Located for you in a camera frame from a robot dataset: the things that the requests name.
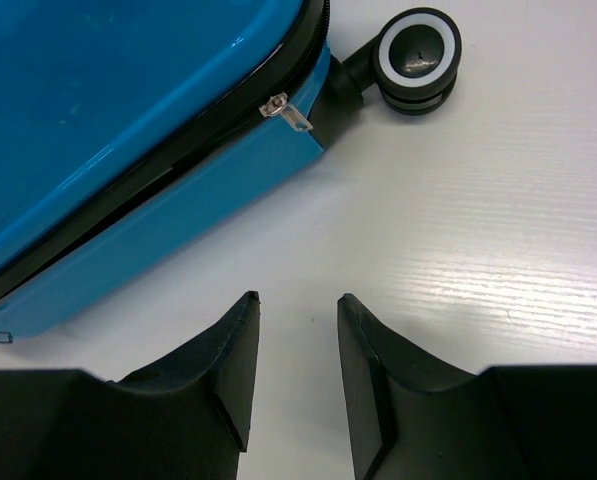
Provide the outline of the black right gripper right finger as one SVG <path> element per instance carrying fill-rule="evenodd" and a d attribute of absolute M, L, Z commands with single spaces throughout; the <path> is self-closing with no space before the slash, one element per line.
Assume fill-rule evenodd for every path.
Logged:
<path fill-rule="evenodd" d="M 337 304 L 358 479 L 597 479 L 597 365 L 437 358 L 357 297 Z"/>

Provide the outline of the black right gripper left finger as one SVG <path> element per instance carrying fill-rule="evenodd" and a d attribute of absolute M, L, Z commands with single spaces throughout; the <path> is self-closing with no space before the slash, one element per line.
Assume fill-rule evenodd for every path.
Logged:
<path fill-rule="evenodd" d="M 233 479 L 246 451 L 260 300 L 120 381 L 0 370 L 0 479 Z"/>

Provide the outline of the dark blue suitcase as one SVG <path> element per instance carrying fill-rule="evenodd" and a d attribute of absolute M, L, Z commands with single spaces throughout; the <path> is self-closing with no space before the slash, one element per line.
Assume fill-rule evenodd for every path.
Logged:
<path fill-rule="evenodd" d="M 326 1 L 0 1 L 0 344 L 79 313 L 316 160 L 377 87 L 436 110 L 457 24 L 345 60 Z"/>

